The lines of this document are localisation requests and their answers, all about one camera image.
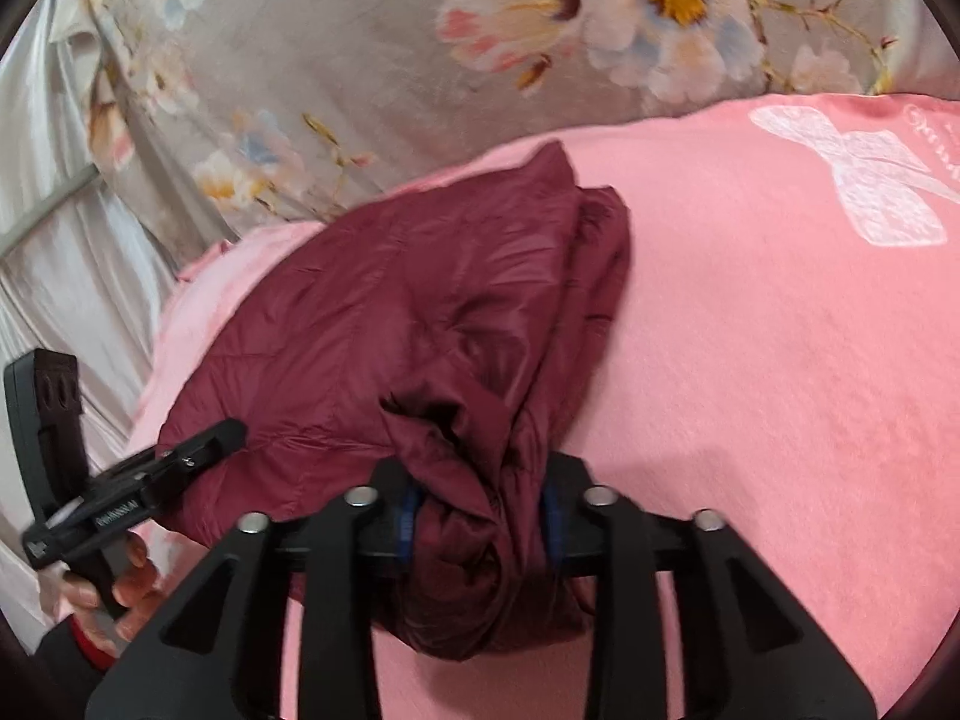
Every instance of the jacket sleeve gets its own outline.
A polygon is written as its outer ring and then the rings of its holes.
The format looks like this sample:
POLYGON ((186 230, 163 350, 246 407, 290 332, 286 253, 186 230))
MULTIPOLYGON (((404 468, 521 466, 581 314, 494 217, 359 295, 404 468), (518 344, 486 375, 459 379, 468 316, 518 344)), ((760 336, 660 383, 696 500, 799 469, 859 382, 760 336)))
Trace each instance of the jacket sleeve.
MULTIPOLYGON (((62 632, 54 634, 44 649, 62 648, 62 632)), ((66 642, 66 649, 77 649, 66 642)), ((89 668, 89 664, 75 664, 89 668)), ((85 700, 68 698, 66 690, 47 669, 40 656, 27 655, 0 611, 0 717, 30 720, 83 720, 85 700)))
POLYGON ((69 617, 40 640, 40 646, 34 654, 35 661, 38 661, 59 685, 67 702, 79 709, 80 716, 83 715, 90 694, 104 678, 107 665, 105 661, 101 661, 102 667, 98 668, 90 661, 85 651, 92 645, 83 647, 80 641, 82 636, 73 623, 73 617, 69 617))

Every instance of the red sleeve cuff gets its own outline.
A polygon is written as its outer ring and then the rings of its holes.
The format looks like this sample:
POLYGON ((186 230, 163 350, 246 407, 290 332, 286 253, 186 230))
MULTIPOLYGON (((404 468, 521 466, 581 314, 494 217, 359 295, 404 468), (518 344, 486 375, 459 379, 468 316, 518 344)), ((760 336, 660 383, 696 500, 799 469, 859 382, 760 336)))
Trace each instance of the red sleeve cuff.
POLYGON ((70 632, 77 642, 77 647, 83 653, 83 657, 89 661, 90 665, 100 671, 107 671, 110 666, 113 666, 116 662, 114 656, 105 653, 86 637, 83 629, 80 628, 80 623, 77 622, 76 615, 71 614, 69 620, 70 632))

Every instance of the maroon puffer jacket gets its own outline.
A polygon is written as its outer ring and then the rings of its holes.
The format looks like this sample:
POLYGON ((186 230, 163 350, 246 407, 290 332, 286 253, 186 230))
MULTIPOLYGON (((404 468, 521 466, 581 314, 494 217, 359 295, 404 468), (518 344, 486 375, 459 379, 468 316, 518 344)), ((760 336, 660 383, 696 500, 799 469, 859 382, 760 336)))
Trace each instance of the maroon puffer jacket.
POLYGON ((549 143, 330 225, 256 286, 176 399, 160 448, 226 416, 248 441, 165 525, 210 545, 244 512, 302 517, 395 454, 427 495, 383 624, 454 659, 582 631, 546 570, 539 490, 606 343, 627 224, 549 143))

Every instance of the human hand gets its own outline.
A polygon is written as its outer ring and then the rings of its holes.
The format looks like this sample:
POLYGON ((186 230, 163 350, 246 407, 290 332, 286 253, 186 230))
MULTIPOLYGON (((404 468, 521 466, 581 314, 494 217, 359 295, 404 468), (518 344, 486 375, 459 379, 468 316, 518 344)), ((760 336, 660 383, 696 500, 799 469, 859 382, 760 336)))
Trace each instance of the human hand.
MULTIPOLYGON (((136 533, 127 533, 127 557, 130 568, 114 581, 113 597, 130 610, 116 621, 116 633, 122 640, 131 641, 163 603, 163 595, 154 589, 157 567, 150 561, 146 543, 136 533)), ((61 590, 73 607, 75 620, 83 635, 98 650, 116 658, 116 645, 102 630, 94 615, 100 606, 100 594, 96 587, 86 579, 66 571, 61 590)))

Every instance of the pink blanket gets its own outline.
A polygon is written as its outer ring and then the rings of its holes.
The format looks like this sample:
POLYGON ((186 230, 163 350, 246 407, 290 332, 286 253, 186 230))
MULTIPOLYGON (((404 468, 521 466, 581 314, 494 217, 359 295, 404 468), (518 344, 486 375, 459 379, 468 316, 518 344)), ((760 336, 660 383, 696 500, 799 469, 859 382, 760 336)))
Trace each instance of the pink blanket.
MULTIPOLYGON (((563 448, 652 511, 726 512, 887 709, 960 605, 960 104, 768 97, 559 137, 583 186, 630 206, 635 250, 563 448)), ((424 183, 515 165, 542 140, 424 183)), ((218 289, 282 256, 255 245, 208 262, 218 289)), ((141 443, 229 316, 202 285, 166 314, 141 443), (175 335, 187 362, 171 372, 175 335)), ((405 718, 573 720, 588 649, 457 665, 376 637, 384 706, 405 718)), ((285 717, 295 659, 291 635, 285 717)))

